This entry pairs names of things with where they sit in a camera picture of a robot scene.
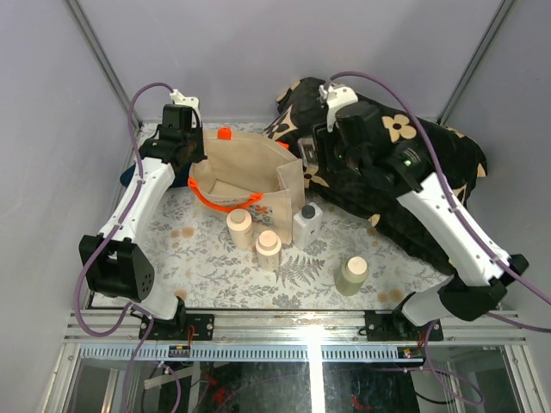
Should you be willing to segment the beige canvas tote bag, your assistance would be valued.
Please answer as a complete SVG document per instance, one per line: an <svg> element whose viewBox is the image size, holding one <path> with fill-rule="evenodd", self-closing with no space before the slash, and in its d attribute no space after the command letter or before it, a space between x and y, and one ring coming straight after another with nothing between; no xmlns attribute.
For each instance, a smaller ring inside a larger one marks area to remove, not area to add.
<svg viewBox="0 0 551 413"><path fill-rule="evenodd" d="M292 243L293 217L305 205L301 160L272 139L228 127L205 130L203 144L206 158L191 165L188 185L205 210L244 209L254 231Z"/></svg>

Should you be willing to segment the white square bottle black cap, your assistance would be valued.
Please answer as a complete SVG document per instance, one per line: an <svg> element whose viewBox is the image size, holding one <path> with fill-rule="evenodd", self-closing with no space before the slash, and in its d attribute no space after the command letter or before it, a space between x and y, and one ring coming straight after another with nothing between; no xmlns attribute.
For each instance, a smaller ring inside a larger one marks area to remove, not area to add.
<svg viewBox="0 0 551 413"><path fill-rule="evenodd" d="M321 231L323 211L314 202L305 204L293 217L294 245L304 250L317 239Z"/></svg>

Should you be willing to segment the short beige cylindrical bottle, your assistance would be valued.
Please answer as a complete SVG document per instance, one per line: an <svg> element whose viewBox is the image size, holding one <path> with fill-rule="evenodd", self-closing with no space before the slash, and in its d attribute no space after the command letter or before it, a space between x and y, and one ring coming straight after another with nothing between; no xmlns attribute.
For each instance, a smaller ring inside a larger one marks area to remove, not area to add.
<svg viewBox="0 0 551 413"><path fill-rule="evenodd" d="M282 241L272 230L263 231L256 241L257 263L266 271L276 271L281 264Z"/></svg>

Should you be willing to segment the green cylindrical bottle beige cap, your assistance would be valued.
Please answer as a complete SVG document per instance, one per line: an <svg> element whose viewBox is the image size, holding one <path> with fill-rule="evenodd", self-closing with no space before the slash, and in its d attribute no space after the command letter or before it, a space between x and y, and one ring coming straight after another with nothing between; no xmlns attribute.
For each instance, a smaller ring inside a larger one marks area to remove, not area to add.
<svg viewBox="0 0 551 413"><path fill-rule="evenodd" d="M335 287L343 296L352 296L360 291L368 277L368 264L360 256L343 262L335 273Z"/></svg>

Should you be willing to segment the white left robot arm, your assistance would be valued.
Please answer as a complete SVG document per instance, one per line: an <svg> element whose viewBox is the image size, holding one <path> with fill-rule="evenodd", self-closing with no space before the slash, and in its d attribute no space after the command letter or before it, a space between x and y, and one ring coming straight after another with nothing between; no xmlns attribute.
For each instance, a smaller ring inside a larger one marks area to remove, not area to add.
<svg viewBox="0 0 551 413"><path fill-rule="evenodd" d="M86 281L94 293L131 302L158 318L158 328L176 340L188 318L178 299L155 281L155 270L139 244L164 193L176 175L205 158L199 100L166 104L157 135L139 147L136 166L121 202L95 236L78 246Z"/></svg>

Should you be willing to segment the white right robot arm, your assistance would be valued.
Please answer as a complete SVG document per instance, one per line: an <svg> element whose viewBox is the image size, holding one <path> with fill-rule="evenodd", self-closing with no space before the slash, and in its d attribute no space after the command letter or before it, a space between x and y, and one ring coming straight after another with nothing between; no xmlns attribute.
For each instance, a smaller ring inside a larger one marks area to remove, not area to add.
<svg viewBox="0 0 551 413"><path fill-rule="evenodd" d="M406 211L443 251L449 278L405 297L395 311L393 331L412 339L424 325L443 317L474 321L494 309L507 287L522 279L529 262L498 247L472 219L448 185L426 131L417 119L384 116L366 101L322 105L324 119L313 126L313 166L321 187L338 194L345 207L384 203L386 217Z"/></svg>

